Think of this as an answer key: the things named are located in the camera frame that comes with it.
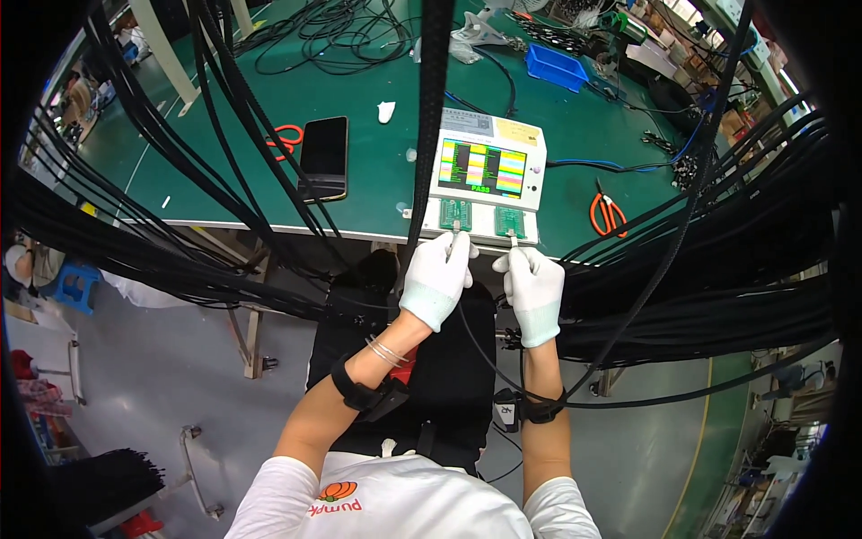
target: green workbench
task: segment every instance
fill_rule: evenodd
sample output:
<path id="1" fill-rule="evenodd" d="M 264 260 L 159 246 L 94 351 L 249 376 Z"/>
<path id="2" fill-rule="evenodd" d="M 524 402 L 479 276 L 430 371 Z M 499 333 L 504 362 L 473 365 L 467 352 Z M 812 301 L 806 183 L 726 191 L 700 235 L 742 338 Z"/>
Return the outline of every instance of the green workbench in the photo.
<path id="1" fill-rule="evenodd" d="M 402 19 L 416 16 L 419 5 L 418 1 L 397 4 L 396 15 Z M 456 20 L 463 18 L 464 10 L 477 9 L 467 1 L 458 2 L 458 5 Z M 282 0 L 270 4 L 256 19 L 266 19 L 267 24 L 271 24 L 287 17 L 295 8 L 296 3 Z M 504 33 L 526 39 L 507 17 L 498 16 L 492 22 Z M 419 21 L 414 24 L 418 34 Z M 381 45 L 394 39 L 394 33 L 389 34 L 381 40 Z M 292 35 L 267 54 L 261 67 L 274 70 L 297 63 L 302 58 L 301 45 L 299 38 Z M 193 73 L 189 38 L 175 43 L 175 48 L 178 57 L 187 65 L 187 71 Z M 413 199 L 415 168 L 405 154 L 408 148 L 416 147 L 420 65 L 405 56 L 346 77 L 328 75 L 311 64 L 284 74 L 264 76 L 256 73 L 253 66 L 260 50 L 262 48 L 246 53 L 238 61 L 274 126 L 289 123 L 303 126 L 319 118 L 348 117 L 348 194 L 343 200 L 327 203 L 342 234 L 358 239 L 406 242 L 409 221 L 402 217 L 398 207 L 410 207 Z M 527 75 L 523 55 L 507 47 L 493 47 L 489 52 L 509 69 L 515 81 L 518 111 L 512 119 L 544 130 L 548 159 L 610 160 L 623 166 L 668 159 L 657 147 L 640 140 L 645 129 L 656 129 L 645 112 L 609 103 L 586 87 L 580 93 L 573 93 L 531 78 Z M 157 79 L 159 68 L 154 59 L 145 60 L 144 64 L 147 63 L 154 66 L 141 66 L 139 77 Z M 164 82 L 155 81 L 151 85 L 153 101 L 170 95 Z M 278 231 L 308 233 L 211 77 L 210 85 L 231 148 L 266 218 Z M 623 87 L 630 103 L 652 106 L 639 86 L 624 79 Z M 447 88 L 497 116 L 504 114 L 509 99 L 507 79 L 487 59 L 468 66 L 450 57 Z M 173 96 L 176 93 L 168 98 L 164 110 L 175 103 Z M 387 124 L 380 124 L 377 119 L 377 104 L 381 101 L 397 103 Z M 448 100 L 446 106 L 463 108 Z M 168 223 L 237 227 L 233 215 L 204 195 L 154 149 L 149 148 L 141 157 L 147 145 L 134 132 L 120 107 L 115 103 L 105 111 L 105 116 L 85 141 L 82 155 L 112 182 L 127 190 L 134 200 Z M 172 127 L 240 192 L 219 148 L 203 100 L 198 98 L 183 117 L 177 117 L 178 110 L 179 107 L 175 107 L 166 113 Z M 682 142 L 663 117 L 656 119 L 665 135 L 675 134 L 677 143 Z M 301 152 L 302 145 L 299 145 L 294 155 L 298 157 Z M 296 176 L 290 167 L 284 162 L 283 166 L 294 179 Z M 624 174 L 584 166 L 549 169 L 538 212 L 542 252 L 560 257 L 597 237 L 588 215 L 596 194 L 596 176 L 628 219 L 678 194 L 670 185 L 670 167 Z"/>

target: metal handle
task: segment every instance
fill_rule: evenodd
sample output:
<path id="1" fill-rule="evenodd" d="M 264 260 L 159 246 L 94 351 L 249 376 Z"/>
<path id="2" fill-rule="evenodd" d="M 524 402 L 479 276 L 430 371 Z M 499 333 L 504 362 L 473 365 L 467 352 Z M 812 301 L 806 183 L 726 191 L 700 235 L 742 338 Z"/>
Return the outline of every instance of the metal handle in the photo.
<path id="1" fill-rule="evenodd" d="M 203 496 L 201 495 L 201 489 L 197 486 L 197 480 L 195 479 L 195 471 L 191 467 L 191 459 L 189 458 L 189 449 L 186 447 L 186 441 L 191 438 L 194 440 L 198 436 L 201 435 L 201 428 L 196 425 L 185 425 L 183 427 L 183 431 L 179 433 L 179 448 L 182 449 L 183 452 L 183 461 L 185 462 L 185 474 L 189 478 L 189 482 L 191 483 L 191 488 L 195 491 L 195 498 L 197 498 L 197 504 L 200 506 L 201 511 L 207 517 L 214 518 L 218 520 L 219 517 L 224 513 L 224 507 L 221 504 L 214 504 L 207 506 L 203 502 Z"/>

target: white glove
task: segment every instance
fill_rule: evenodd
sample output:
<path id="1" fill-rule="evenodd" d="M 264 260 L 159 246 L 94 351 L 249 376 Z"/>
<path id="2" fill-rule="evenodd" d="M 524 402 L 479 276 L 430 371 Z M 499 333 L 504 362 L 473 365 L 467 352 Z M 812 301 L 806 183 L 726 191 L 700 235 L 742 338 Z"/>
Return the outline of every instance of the white glove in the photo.
<path id="1" fill-rule="evenodd" d="M 467 261 L 479 256 L 466 232 L 446 232 L 416 248 L 398 306 L 409 310 L 435 333 L 461 298 L 473 286 Z"/>
<path id="2" fill-rule="evenodd" d="M 563 267 L 532 247 L 512 248 L 491 267 L 506 273 L 503 289 L 521 325 L 521 344 L 535 348 L 557 336 Z"/>

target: red scissors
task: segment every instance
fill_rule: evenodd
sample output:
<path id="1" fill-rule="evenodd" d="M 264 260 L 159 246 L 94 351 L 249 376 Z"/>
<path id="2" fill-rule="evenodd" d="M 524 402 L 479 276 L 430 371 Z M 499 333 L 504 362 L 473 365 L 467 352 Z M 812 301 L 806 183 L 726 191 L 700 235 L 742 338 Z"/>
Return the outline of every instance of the red scissors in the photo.
<path id="1" fill-rule="evenodd" d="M 302 128 L 299 128 L 296 125 L 283 125 L 280 128 L 275 128 L 275 132 L 277 133 L 278 131 L 284 131 L 285 129 L 293 129 L 294 131 L 296 131 L 299 134 L 297 139 L 294 141 L 289 140 L 289 139 L 285 139 L 283 136 L 279 136 L 279 139 L 281 139 L 281 141 L 284 143 L 284 146 L 287 148 L 287 151 L 290 152 L 291 154 L 293 154 L 293 145 L 299 144 L 300 142 L 303 141 L 304 133 L 303 133 Z M 268 147 L 278 147 L 278 146 L 276 146 L 276 143 L 274 141 L 266 141 L 266 145 Z M 287 159 L 287 158 L 284 157 L 283 155 L 279 155 L 275 158 L 276 161 L 283 161 L 285 159 Z"/>
<path id="2" fill-rule="evenodd" d="M 593 203 L 590 206 L 590 220 L 593 223 L 593 228 L 596 229 L 596 232 L 599 235 L 608 235 L 616 229 L 616 219 L 614 219 L 614 213 L 616 213 L 622 222 L 620 224 L 626 224 L 626 216 L 622 214 L 622 210 L 620 207 L 614 204 L 614 201 L 610 199 L 610 197 L 604 194 L 602 191 L 602 184 L 599 183 L 598 178 L 596 178 L 596 188 L 598 189 L 598 193 L 596 197 L 593 198 Z M 598 222 L 596 222 L 596 206 L 598 206 L 602 210 L 602 217 L 604 218 L 604 228 L 600 228 Z M 617 234 L 617 236 L 624 238 L 626 237 L 628 232 L 623 232 L 622 234 Z"/>

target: orange pumpkin logo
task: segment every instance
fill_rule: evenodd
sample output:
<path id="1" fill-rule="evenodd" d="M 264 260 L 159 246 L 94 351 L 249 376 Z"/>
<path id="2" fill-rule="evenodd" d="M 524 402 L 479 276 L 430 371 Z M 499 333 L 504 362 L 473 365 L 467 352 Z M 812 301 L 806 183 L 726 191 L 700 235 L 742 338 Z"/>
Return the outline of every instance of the orange pumpkin logo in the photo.
<path id="1" fill-rule="evenodd" d="M 356 491 L 356 483 L 352 481 L 344 481 L 342 483 L 330 483 L 321 491 L 321 495 L 317 497 L 324 502 L 334 502 L 336 500 L 346 498 Z"/>

